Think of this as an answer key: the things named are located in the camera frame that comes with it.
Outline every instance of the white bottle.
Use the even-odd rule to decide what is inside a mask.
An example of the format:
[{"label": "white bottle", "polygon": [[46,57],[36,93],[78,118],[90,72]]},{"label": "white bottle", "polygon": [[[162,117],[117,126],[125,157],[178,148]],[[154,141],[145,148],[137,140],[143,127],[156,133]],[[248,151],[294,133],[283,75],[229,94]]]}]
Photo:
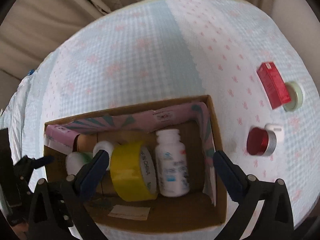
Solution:
[{"label": "white bottle", "polygon": [[180,142],[178,129],[156,132],[156,164],[160,193],[179,197],[189,192],[186,147]]}]

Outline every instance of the red rectangular box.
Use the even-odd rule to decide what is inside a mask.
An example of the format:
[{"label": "red rectangular box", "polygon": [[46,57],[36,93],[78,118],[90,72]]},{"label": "red rectangular box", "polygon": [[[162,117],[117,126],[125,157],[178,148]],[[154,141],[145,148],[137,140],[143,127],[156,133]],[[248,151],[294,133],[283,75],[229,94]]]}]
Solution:
[{"label": "red rectangular box", "polygon": [[291,101],[289,92],[273,62],[263,62],[257,74],[267,93],[272,109],[276,109]]}]

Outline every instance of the bolt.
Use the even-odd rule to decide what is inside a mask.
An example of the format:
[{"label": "bolt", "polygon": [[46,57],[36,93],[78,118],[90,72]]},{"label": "bolt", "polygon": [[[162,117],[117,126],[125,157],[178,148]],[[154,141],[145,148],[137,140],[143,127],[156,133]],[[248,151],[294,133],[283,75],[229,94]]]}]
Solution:
[{"label": "bolt", "polygon": [[75,176],[72,174],[67,176],[67,181],[73,181],[74,179],[75,179]]},{"label": "bolt", "polygon": [[278,179],[277,182],[278,182],[279,185],[284,185],[283,179]]},{"label": "bolt", "polygon": [[39,185],[42,185],[42,184],[44,184],[44,178],[42,178],[42,179],[39,179],[39,180],[38,180],[38,184],[39,184]]},{"label": "bolt", "polygon": [[255,181],[256,180],[256,176],[250,174],[250,175],[248,175],[248,180]]}]

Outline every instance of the beige curtain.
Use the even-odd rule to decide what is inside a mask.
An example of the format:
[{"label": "beige curtain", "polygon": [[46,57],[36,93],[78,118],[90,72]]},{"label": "beige curtain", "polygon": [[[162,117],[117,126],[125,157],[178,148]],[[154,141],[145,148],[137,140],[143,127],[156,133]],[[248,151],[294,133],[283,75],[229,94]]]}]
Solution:
[{"label": "beige curtain", "polygon": [[[0,27],[0,69],[22,79],[75,32],[141,0],[17,0]],[[273,0],[247,0],[266,13]]]}]

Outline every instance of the pink paper lining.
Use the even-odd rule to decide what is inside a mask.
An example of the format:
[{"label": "pink paper lining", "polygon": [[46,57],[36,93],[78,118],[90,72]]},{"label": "pink paper lining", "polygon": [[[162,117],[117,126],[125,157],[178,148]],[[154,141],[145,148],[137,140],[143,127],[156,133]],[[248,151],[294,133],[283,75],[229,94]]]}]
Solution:
[{"label": "pink paper lining", "polygon": [[159,110],[149,110],[135,114],[119,116],[101,116],[75,120],[64,125],[48,125],[46,136],[52,141],[73,147],[79,134],[91,134],[115,130],[142,130],[153,132],[166,126],[195,120],[199,125],[205,156],[205,183],[203,193],[207,194],[216,204],[215,172],[212,155],[215,152],[210,123],[209,110],[205,103],[187,103],[169,106]]}]

